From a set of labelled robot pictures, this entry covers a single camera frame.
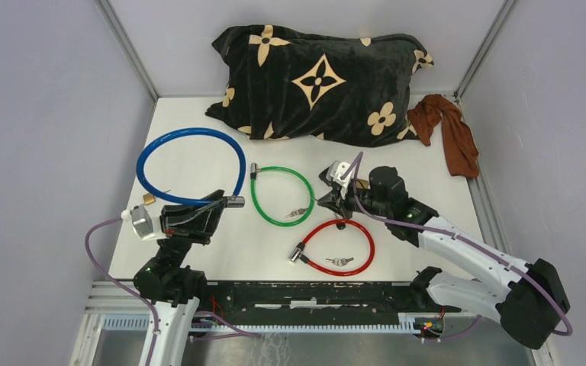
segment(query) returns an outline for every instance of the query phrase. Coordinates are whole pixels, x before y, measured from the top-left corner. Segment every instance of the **wall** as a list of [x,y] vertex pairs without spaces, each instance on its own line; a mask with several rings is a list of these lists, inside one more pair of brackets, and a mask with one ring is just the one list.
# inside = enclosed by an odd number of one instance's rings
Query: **wall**
[[210,43],[227,27],[277,24],[336,37],[412,34],[435,67],[412,92],[453,92],[502,0],[110,0],[162,96],[222,95],[227,66]]
[[518,2],[464,96],[514,254],[559,270],[575,333],[560,365],[586,364],[586,2]]
[[94,1],[0,0],[0,365],[68,362],[152,108]]

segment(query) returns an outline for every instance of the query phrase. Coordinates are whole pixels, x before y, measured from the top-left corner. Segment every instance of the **blue cable lock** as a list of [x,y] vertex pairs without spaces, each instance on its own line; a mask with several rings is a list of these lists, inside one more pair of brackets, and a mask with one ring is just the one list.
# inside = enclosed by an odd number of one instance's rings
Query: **blue cable lock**
[[181,130],[175,130],[162,135],[161,137],[155,139],[149,145],[147,145],[143,152],[140,153],[140,156],[138,156],[138,161],[136,162],[136,176],[138,177],[140,185],[142,185],[143,188],[145,188],[149,193],[153,194],[154,196],[165,201],[173,202],[175,204],[184,204],[187,206],[195,207],[211,204],[212,201],[210,200],[196,200],[193,198],[184,198],[172,194],[167,194],[163,191],[158,190],[151,183],[149,183],[149,181],[147,181],[147,177],[145,176],[145,163],[147,162],[147,158],[151,155],[151,153],[153,153],[154,150],[158,149],[161,145],[171,140],[178,139],[179,137],[194,135],[214,137],[219,140],[223,140],[228,145],[232,146],[234,151],[237,153],[237,157],[239,158],[239,177],[237,177],[237,184],[234,187],[233,196],[239,195],[239,193],[241,192],[241,188],[243,186],[243,178],[246,176],[246,157],[243,154],[241,146],[239,146],[239,143],[237,143],[237,141],[235,141],[232,137],[228,136],[227,134],[218,130],[212,130],[211,128],[203,127],[192,127],[183,128]]

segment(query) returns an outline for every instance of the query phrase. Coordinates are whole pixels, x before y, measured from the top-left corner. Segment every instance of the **velvet pillow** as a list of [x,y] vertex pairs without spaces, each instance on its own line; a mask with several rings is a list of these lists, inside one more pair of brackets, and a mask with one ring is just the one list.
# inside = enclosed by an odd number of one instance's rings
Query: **velvet pillow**
[[346,39],[272,25],[226,29],[212,46],[230,68],[206,112],[251,140],[314,135],[355,146],[417,138],[410,77],[434,62],[406,34]]

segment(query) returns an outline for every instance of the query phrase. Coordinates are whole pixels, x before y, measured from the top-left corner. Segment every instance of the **red cable lock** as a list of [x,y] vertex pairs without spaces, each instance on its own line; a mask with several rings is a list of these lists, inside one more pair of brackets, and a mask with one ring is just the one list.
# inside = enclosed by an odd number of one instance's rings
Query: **red cable lock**
[[369,241],[369,258],[367,258],[367,262],[365,262],[364,265],[362,265],[352,271],[334,271],[333,269],[325,268],[325,267],[317,264],[316,262],[311,261],[306,255],[301,254],[301,251],[300,251],[300,254],[298,257],[304,263],[310,265],[311,267],[317,269],[318,271],[324,272],[324,273],[332,275],[332,276],[346,277],[346,276],[357,275],[358,273],[366,270],[367,267],[369,267],[369,265],[372,263],[372,261],[374,260],[375,249],[374,249],[374,239],[372,238],[372,235],[369,233],[369,231],[367,231],[367,229],[363,225],[361,225],[360,223],[357,223],[356,221],[344,220],[344,219],[327,221],[326,223],[323,223],[322,225],[313,229],[313,231],[311,231],[309,233],[309,235],[307,235],[307,237],[305,237],[304,240],[302,240],[302,242],[300,242],[300,244],[298,244],[298,248],[301,250],[304,250],[304,247],[306,247],[307,242],[311,239],[311,237],[313,237],[313,235],[317,234],[320,230],[324,229],[325,227],[335,225],[337,223],[345,223],[347,225],[355,226],[358,229],[360,229],[360,231],[362,231],[365,234],[365,236],[367,236],[367,240]]

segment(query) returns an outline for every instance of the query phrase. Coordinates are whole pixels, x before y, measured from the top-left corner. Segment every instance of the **white table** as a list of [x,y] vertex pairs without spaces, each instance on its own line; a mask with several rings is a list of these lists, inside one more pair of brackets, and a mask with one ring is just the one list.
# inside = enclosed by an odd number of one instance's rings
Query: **white table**
[[[422,97],[411,99],[414,106]],[[325,195],[329,188],[318,179],[318,174],[334,160],[351,162],[358,151],[364,150],[360,178],[367,179],[376,166],[395,166],[405,180],[412,197],[439,211],[464,232],[481,238],[477,217],[468,185],[463,177],[452,177],[443,157],[441,129],[437,127],[432,146],[419,141],[403,141],[375,149],[360,149],[340,143],[322,141],[306,136],[282,141],[251,141],[239,131],[204,115],[205,110],[220,98],[161,98],[156,106],[146,143],[172,130],[184,127],[210,127],[221,130],[242,146],[246,159],[258,165],[282,165],[305,175],[314,187],[316,197]],[[190,136],[173,140],[160,147],[146,164],[146,176],[158,189],[170,189],[170,194],[198,198],[222,188],[229,194],[239,170],[235,152],[224,142],[205,136]],[[301,181],[283,173],[260,173],[257,178],[259,202],[274,218],[294,209],[306,207],[308,193]],[[134,182],[128,207],[142,203],[146,192]],[[288,255],[293,248],[318,224],[334,218],[328,209],[316,206],[311,216],[293,227],[274,226],[256,212],[250,197],[250,177],[241,194],[246,206],[226,209],[217,232],[209,246],[193,245],[184,265],[205,271],[208,280],[273,280],[273,281],[411,281],[417,271],[428,265],[440,267],[453,275],[470,278],[461,269],[429,252],[417,249],[408,242],[394,238],[383,223],[357,213],[354,220],[363,224],[372,234],[376,254],[372,265],[363,273],[349,278],[335,278],[314,270],[298,261],[290,263]],[[158,201],[148,207],[157,219],[166,202]],[[110,271],[116,278],[132,278],[156,254],[155,242],[142,242],[133,233],[129,222],[123,223]],[[359,267],[367,257],[369,246],[363,234],[348,226],[339,231],[326,228],[307,245],[304,253],[316,262],[325,258],[355,260],[338,270]]]

